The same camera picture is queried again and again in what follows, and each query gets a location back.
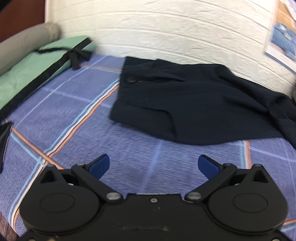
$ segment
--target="bed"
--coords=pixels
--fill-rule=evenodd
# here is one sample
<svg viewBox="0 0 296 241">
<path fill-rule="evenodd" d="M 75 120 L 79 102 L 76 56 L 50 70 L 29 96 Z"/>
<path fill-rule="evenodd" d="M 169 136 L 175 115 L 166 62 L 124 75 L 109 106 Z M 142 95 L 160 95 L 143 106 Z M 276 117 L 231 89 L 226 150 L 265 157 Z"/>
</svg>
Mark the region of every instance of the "bed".
<svg viewBox="0 0 296 241">
<path fill-rule="evenodd" d="M 182 145 L 154 138 L 111 121 L 124 58 L 93 55 L 79 70 L 67 69 L 14 110 L 0 174 L 0 208 L 13 229 L 25 232 L 19 205 L 47 163 L 70 168 L 103 153 L 110 169 L 101 179 L 127 193 L 182 195 L 207 179 L 197 168 L 205 154 L 238 168 L 261 163 L 289 203 L 282 231 L 296 240 L 296 153 L 284 139 L 242 140 L 211 146 Z"/>
</svg>

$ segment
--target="jacket button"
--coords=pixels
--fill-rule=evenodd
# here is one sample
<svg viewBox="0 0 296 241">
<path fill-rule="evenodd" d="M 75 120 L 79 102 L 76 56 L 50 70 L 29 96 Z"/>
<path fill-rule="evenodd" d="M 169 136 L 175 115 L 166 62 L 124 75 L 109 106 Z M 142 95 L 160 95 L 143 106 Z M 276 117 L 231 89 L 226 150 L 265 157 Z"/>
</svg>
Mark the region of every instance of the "jacket button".
<svg viewBox="0 0 296 241">
<path fill-rule="evenodd" d="M 126 81 L 130 84 L 137 82 L 137 80 L 133 77 L 129 77 Z"/>
</svg>

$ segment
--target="white brick wall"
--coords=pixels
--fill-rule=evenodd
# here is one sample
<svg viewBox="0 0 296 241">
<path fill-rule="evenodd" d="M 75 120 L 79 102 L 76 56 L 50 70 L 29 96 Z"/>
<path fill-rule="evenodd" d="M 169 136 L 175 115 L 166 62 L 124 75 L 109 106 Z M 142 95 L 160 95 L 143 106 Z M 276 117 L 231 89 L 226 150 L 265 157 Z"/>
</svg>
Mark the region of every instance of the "white brick wall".
<svg viewBox="0 0 296 241">
<path fill-rule="evenodd" d="M 263 55 L 275 0 L 47 0 L 63 36 L 87 34 L 98 52 L 219 63 L 290 95 L 294 75 Z"/>
</svg>

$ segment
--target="metal screw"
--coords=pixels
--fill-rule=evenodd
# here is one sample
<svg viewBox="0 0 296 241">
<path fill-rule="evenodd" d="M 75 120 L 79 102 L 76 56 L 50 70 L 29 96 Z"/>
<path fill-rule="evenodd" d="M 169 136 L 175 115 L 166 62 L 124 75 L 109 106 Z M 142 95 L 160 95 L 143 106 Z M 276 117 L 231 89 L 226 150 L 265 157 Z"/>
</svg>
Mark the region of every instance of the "metal screw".
<svg viewBox="0 0 296 241">
<path fill-rule="evenodd" d="M 151 198 L 150 202 L 158 202 L 158 199 L 157 198 Z"/>
<path fill-rule="evenodd" d="M 121 198 L 121 195 L 118 192 L 109 192 L 106 195 L 106 198 L 108 198 L 111 201 L 114 201 L 114 200 L 120 199 Z"/>
<path fill-rule="evenodd" d="M 187 194 L 187 198 L 191 200 L 201 199 L 202 195 L 199 192 L 190 192 Z"/>
</svg>

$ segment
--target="wooden headboard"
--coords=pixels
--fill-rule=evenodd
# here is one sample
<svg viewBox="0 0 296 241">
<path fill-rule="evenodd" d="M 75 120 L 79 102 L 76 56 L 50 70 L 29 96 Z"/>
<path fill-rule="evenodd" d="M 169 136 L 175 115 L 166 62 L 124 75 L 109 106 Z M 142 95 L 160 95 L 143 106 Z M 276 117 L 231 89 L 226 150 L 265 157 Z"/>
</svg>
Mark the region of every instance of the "wooden headboard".
<svg viewBox="0 0 296 241">
<path fill-rule="evenodd" d="M 26 28 L 44 23 L 44 8 L 45 0 L 10 0 L 0 11 L 0 42 Z"/>
</svg>

